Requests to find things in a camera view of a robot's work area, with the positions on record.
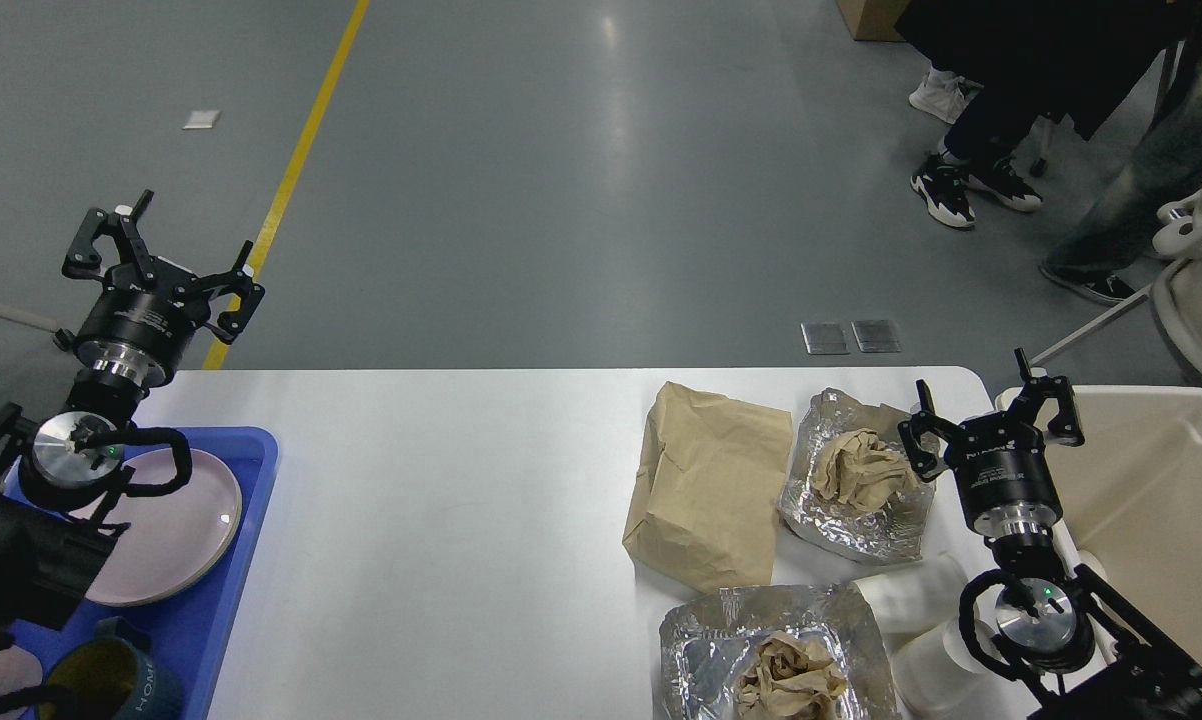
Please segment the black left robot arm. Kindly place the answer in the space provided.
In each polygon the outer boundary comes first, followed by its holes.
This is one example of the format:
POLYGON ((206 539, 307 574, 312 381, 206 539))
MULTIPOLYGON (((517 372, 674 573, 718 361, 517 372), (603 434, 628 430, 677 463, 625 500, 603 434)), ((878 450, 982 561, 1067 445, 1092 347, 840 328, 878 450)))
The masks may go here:
MULTIPOLYGON (((75 356, 61 410, 29 419, 0 409, 0 651, 14 623, 58 630, 75 615, 127 523, 108 514, 121 498, 168 496, 191 480, 188 438, 171 427, 139 427, 135 413, 153 389, 175 377, 200 329, 232 345, 266 294, 249 258, 214 274, 153 254, 139 219, 153 192, 125 208, 89 209, 63 258, 63 275, 101 286, 81 329, 56 331, 75 356)), ((63 719, 85 715, 84 694, 38 682, 0 694, 0 715, 48 706, 63 719)))

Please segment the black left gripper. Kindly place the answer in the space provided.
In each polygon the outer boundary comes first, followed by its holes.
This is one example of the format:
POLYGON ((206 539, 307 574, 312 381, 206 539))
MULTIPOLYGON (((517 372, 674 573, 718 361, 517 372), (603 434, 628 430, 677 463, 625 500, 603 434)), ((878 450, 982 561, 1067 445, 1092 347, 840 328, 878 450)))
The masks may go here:
POLYGON ((175 375, 182 355, 200 329, 231 346, 240 337, 266 288, 255 281, 248 264, 255 243, 245 240, 236 263, 209 275, 162 275, 139 234, 141 215, 154 197, 143 190, 129 212, 87 212, 63 258, 63 276, 95 281, 102 291, 79 331, 69 341, 69 352, 87 368, 121 365, 121 377, 144 389, 166 386, 175 375), (95 242, 115 243, 117 268, 133 275, 109 279, 95 242))

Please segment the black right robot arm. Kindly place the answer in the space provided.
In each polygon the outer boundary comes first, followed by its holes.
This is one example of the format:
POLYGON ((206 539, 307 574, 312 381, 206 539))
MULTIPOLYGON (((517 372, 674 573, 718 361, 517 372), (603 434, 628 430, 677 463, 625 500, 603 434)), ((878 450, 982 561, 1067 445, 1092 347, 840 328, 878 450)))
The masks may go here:
POLYGON ((1055 547, 1064 516, 1046 462, 1085 442, 1072 383, 1035 374, 1017 349, 1020 392, 1007 409, 952 421, 926 381, 898 426, 909 466, 952 474, 963 519, 994 569, 959 593, 957 626, 972 660, 1025 685, 1037 719, 1202 719, 1202 666, 1085 564, 1055 547))

